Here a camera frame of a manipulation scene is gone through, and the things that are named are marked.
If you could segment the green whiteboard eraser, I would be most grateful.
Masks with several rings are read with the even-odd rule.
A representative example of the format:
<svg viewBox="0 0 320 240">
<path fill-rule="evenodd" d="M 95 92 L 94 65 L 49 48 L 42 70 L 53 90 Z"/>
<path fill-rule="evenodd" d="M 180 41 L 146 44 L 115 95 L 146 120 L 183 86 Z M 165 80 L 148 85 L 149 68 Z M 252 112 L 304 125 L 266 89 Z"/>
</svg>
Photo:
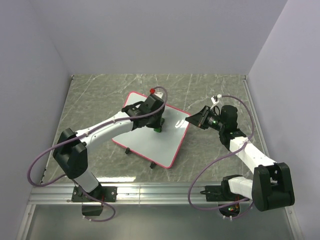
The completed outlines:
<svg viewBox="0 0 320 240">
<path fill-rule="evenodd" d="M 165 122 L 165 119 L 161 118 L 158 127 L 154 128 L 153 130 L 157 133 L 161 133 L 164 122 Z"/>
</svg>

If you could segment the pink framed whiteboard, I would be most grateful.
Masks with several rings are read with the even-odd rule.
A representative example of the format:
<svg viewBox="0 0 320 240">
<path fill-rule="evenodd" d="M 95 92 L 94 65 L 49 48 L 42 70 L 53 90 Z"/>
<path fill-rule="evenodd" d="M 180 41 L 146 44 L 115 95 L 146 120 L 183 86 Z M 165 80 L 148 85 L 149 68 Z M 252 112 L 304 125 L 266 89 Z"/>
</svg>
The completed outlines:
<svg viewBox="0 0 320 240">
<path fill-rule="evenodd" d="M 164 124 L 161 132 L 143 127 L 123 133 L 112 141 L 165 169 L 172 167 L 182 142 L 186 136 L 189 123 L 185 118 L 190 114 L 171 105 L 166 105 L 162 118 Z"/>
</svg>

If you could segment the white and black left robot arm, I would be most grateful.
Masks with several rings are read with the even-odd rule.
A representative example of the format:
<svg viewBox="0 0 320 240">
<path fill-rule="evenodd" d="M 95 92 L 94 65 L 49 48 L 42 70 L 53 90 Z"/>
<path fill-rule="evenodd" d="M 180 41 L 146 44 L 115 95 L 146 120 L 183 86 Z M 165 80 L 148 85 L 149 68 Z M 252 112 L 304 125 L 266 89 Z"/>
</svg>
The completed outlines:
<svg viewBox="0 0 320 240">
<path fill-rule="evenodd" d="M 65 129 L 53 151 L 53 158 L 66 176 L 83 189 L 89 201 L 101 200 L 103 188 L 88 168 L 88 155 L 104 142 L 143 127 L 162 127 L 165 99 L 161 92 L 151 93 L 144 101 L 127 105 L 113 117 L 86 129 Z"/>
</svg>

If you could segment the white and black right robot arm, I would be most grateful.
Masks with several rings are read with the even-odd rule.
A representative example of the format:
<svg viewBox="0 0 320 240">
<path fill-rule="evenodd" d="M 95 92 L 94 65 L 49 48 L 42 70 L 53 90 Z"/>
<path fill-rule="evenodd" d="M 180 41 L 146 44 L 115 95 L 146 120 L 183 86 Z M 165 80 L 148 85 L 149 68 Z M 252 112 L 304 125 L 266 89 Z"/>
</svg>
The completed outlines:
<svg viewBox="0 0 320 240">
<path fill-rule="evenodd" d="M 242 196 L 252 200 L 261 212 L 294 205 L 295 194 L 289 166 L 272 160 L 250 142 L 238 127 L 236 107 L 224 105 L 220 112 L 215 112 L 205 106 L 185 120 L 200 129 L 218 131 L 220 142 L 252 172 L 252 180 L 242 175 L 230 175 L 222 179 L 220 193 L 225 200 L 233 201 L 237 196 Z"/>
</svg>

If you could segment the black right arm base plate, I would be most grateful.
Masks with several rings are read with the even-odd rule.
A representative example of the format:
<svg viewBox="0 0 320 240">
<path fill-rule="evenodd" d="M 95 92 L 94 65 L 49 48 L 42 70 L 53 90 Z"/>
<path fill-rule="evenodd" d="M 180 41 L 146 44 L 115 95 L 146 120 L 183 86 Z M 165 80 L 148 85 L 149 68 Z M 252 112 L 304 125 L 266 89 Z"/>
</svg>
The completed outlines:
<svg viewBox="0 0 320 240">
<path fill-rule="evenodd" d="M 205 196 L 207 202 L 234 202 L 239 200 L 237 194 L 230 192 L 221 185 L 206 185 L 200 194 Z"/>
</svg>

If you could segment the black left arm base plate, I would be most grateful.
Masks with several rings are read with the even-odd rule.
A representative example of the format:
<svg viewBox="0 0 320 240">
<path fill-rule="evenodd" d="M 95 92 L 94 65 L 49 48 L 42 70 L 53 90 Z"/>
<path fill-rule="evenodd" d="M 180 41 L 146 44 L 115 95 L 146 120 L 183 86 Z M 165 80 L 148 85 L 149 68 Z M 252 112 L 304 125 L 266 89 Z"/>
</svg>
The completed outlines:
<svg viewBox="0 0 320 240">
<path fill-rule="evenodd" d="M 117 198 L 117 187 L 116 186 L 100 186 L 96 190 L 89 192 L 88 195 L 91 198 L 95 198 L 99 201 L 107 203 L 114 203 Z M 74 203 L 80 202 L 93 202 L 94 200 L 87 197 L 79 186 L 73 188 L 71 201 Z"/>
</svg>

